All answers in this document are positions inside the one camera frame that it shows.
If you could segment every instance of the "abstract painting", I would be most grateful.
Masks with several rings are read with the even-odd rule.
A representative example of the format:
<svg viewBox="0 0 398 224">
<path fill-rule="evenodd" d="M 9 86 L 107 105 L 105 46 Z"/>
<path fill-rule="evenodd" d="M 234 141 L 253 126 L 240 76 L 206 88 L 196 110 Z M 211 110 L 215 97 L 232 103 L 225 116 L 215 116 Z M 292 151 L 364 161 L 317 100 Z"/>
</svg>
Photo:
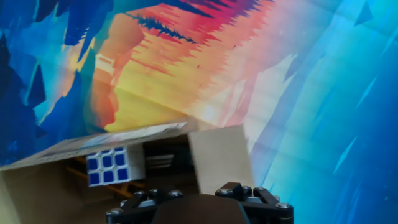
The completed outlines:
<svg viewBox="0 0 398 224">
<path fill-rule="evenodd" d="M 296 223 L 396 223 L 397 36 L 395 0 L 1 0 L 0 166 L 192 115 Z"/>
</svg>

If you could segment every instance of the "black plastic part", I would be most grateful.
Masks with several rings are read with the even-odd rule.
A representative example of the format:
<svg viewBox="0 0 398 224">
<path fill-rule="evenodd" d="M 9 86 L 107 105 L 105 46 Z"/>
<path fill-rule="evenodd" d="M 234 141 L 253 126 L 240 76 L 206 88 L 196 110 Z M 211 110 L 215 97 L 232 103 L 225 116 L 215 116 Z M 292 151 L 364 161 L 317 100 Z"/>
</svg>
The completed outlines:
<svg viewBox="0 0 398 224">
<path fill-rule="evenodd" d="M 252 196 L 253 192 L 252 192 L 252 188 L 251 187 L 243 186 L 242 189 L 243 189 L 243 195 L 245 197 L 251 197 Z"/>
<path fill-rule="evenodd" d="M 257 188 L 254 188 L 253 195 L 255 197 L 259 197 L 263 203 L 268 203 L 271 205 L 276 205 L 279 203 L 279 201 L 266 189 L 258 190 Z"/>
<path fill-rule="evenodd" d="M 230 194 L 221 194 L 217 190 L 215 192 L 216 196 L 228 197 L 228 198 L 233 198 L 233 199 L 236 199 L 236 200 L 244 200 L 244 191 L 243 191 L 242 185 L 240 183 L 228 182 L 227 184 L 222 186 L 220 189 L 232 190 L 232 193 L 230 193 Z"/>
<path fill-rule="evenodd" d="M 249 224 L 239 202 L 212 195 L 192 195 L 162 204 L 152 224 Z"/>
<path fill-rule="evenodd" d="M 143 194 L 134 193 L 134 196 L 132 196 L 132 198 L 127 200 L 127 202 L 124 203 L 124 205 L 121 207 L 121 209 L 124 211 L 128 211 L 132 208 L 137 208 L 139 206 L 139 204 L 141 202 L 147 200 L 147 198 L 148 198 L 148 195 L 145 192 L 143 192 Z"/>
<path fill-rule="evenodd" d="M 156 193 L 156 197 L 154 197 L 154 202 L 156 204 L 161 204 L 163 202 L 166 202 L 168 200 L 172 200 L 172 199 L 176 199 L 176 198 L 180 198 L 183 197 L 183 195 L 179 195 L 179 196 L 173 196 L 170 193 L 173 191 L 176 191 L 177 189 L 174 186 L 164 186 L 161 187 L 159 189 L 157 189 L 157 193 Z"/>
<path fill-rule="evenodd" d="M 149 191 L 148 197 L 149 199 L 154 199 L 157 195 L 157 189 L 152 189 Z"/>
</svg>

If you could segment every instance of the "blue and white cube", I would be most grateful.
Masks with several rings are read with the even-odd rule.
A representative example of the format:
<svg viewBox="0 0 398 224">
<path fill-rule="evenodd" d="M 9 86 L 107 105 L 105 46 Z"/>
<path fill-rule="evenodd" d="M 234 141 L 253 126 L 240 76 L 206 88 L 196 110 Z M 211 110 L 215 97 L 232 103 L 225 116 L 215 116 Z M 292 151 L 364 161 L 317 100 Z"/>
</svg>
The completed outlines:
<svg viewBox="0 0 398 224">
<path fill-rule="evenodd" d="M 145 178 L 142 145 L 117 147 L 88 155 L 87 174 L 90 187 Z"/>
</svg>

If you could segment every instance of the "beige panel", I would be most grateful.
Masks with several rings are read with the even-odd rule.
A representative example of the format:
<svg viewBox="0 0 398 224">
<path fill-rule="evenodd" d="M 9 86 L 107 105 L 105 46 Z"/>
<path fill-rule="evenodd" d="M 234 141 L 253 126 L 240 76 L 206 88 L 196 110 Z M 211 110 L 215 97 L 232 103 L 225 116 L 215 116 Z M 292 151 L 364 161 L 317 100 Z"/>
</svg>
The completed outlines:
<svg viewBox="0 0 398 224">
<path fill-rule="evenodd" d="M 2 172 L 0 172 L 0 220 L 1 223 L 20 224 L 15 206 L 8 194 Z"/>
<path fill-rule="evenodd" d="M 227 182 L 254 186 L 242 126 L 190 133 L 188 137 L 203 194 L 214 194 Z"/>
<path fill-rule="evenodd" d="M 10 170 L 4 180 L 22 224 L 65 223 L 81 209 L 76 182 L 62 163 Z"/>
</svg>

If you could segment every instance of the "cardboard flap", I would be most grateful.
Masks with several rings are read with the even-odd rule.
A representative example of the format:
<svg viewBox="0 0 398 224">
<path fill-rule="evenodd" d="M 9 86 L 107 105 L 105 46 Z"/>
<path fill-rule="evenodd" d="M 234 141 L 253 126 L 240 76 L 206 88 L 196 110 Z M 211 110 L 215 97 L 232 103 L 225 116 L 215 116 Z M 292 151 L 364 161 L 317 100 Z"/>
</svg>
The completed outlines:
<svg viewBox="0 0 398 224">
<path fill-rule="evenodd" d="M 12 202 L 3 173 L 0 172 L 0 217 L 1 223 L 20 224 L 14 203 Z"/>
<path fill-rule="evenodd" d="M 242 126 L 190 133 L 188 137 L 201 193 L 214 194 L 227 182 L 254 186 Z"/>
<path fill-rule="evenodd" d="M 8 166 L 0 167 L 0 171 L 84 156 L 114 147 L 170 138 L 181 134 L 187 134 L 191 131 L 198 131 L 198 128 L 197 120 L 193 117 L 187 117 L 169 121 L 164 124 L 129 131 L 103 133 L 82 138 L 68 139 L 26 159 L 17 161 Z"/>
</svg>

